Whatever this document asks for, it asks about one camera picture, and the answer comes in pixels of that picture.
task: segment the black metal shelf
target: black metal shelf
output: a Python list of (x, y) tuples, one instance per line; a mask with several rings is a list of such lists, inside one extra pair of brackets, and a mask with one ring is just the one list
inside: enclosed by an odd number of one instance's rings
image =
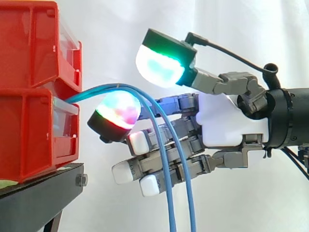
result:
[(83, 192), (83, 163), (21, 185), (0, 189), (0, 232), (56, 232), (62, 209)]

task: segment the black light base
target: black light base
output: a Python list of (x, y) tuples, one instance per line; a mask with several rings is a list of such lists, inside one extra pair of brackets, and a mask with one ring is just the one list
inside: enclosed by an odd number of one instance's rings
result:
[(97, 111), (94, 111), (87, 124), (100, 135), (100, 140), (105, 143), (122, 142), (131, 131), (113, 124), (103, 118)]

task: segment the black cable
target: black cable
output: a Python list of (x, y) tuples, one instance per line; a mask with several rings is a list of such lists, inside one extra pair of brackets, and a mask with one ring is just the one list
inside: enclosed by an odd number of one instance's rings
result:
[(248, 65), (249, 67), (260, 71), (263, 74), (263, 79), (266, 82), (267, 86), (269, 87), (269, 89), (279, 89), (281, 88), (280, 86), (280, 82), (279, 79), (277, 78), (276, 74), (278, 72), (278, 67), (275, 64), (269, 63), (267, 65), (264, 66), (264, 68), (261, 68), (253, 63), (251, 63), (250, 61), (246, 60), (245, 58), (242, 58), (238, 55), (236, 55), (235, 53), (227, 50), (224, 47), (221, 47), (215, 43), (209, 42), (208, 39), (194, 34), (192, 32), (189, 32), (187, 34), (187, 37), (185, 39), (185, 42), (190, 44), (191, 46), (193, 46), (194, 44), (198, 44), (198, 45), (202, 45), (202, 46), (209, 46), (212, 47), (216, 50), (219, 50), (235, 59), (237, 59), (238, 61)]
[(300, 164), (292, 157), (292, 155), (285, 150), (284, 148), (281, 149), (282, 152), (284, 152), (287, 157), (296, 165), (296, 167), (302, 172), (302, 174), (309, 180), (309, 175), (306, 173), (306, 171), (300, 166)]
[(221, 52), (223, 52), (223, 53), (225, 53), (225, 54), (227, 54), (227, 55), (229, 55), (229, 56), (239, 60), (240, 62), (242, 62), (242, 63), (248, 65), (249, 67), (251, 67), (251, 68), (253, 68), (255, 70), (258, 70), (258, 71), (260, 71), (262, 73), (276, 74), (278, 72), (278, 70), (270, 71), (270, 70), (267, 70), (267, 69), (263, 69), (263, 68), (255, 65), (255, 64), (251, 63), (250, 61), (246, 60), (245, 58), (242, 58), (242, 57), (236, 55), (235, 53), (233, 53), (233, 52), (227, 50), (226, 48), (221, 47), (221, 46), (219, 46), (219, 45), (217, 45), (215, 43), (208, 42), (207, 46), (212, 47), (214, 49), (217, 49), (217, 50), (219, 50), (219, 51), (221, 51)]
[(283, 149), (285, 149), (287, 152), (290, 153), (291, 156), (293, 156), (295, 159), (297, 159), (301, 164), (305, 165), (305, 162), (303, 160), (300, 160), (298, 155), (296, 155), (291, 149), (289, 149), (287, 146), (285, 146)]

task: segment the red plastic drawer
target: red plastic drawer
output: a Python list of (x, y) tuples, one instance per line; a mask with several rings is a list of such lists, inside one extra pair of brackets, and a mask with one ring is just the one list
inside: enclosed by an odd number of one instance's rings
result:
[(0, 1), (0, 88), (45, 87), (66, 99), (82, 90), (81, 44), (55, 2)]
[(78, 159), (79, 108), (47, 89), (0, 89), (0, 180), (19, 183)]

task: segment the white fingertip pad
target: white fingertip pad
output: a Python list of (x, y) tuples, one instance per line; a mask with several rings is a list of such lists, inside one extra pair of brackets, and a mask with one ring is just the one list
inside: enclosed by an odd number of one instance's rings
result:
[(151, 197), (160, 193), (155, 175), (147, 175), (141, 179), (140, 188), (144, 197)]
[(112, 167), (112, 174), (117, 184), (125, 184), (133, 181), (130, 165), (127, 161), (122, 161)]
[(139, 131), (129, 135), (134, 154), (139, 156), (149, 152), (149, 146), (144, 132)]

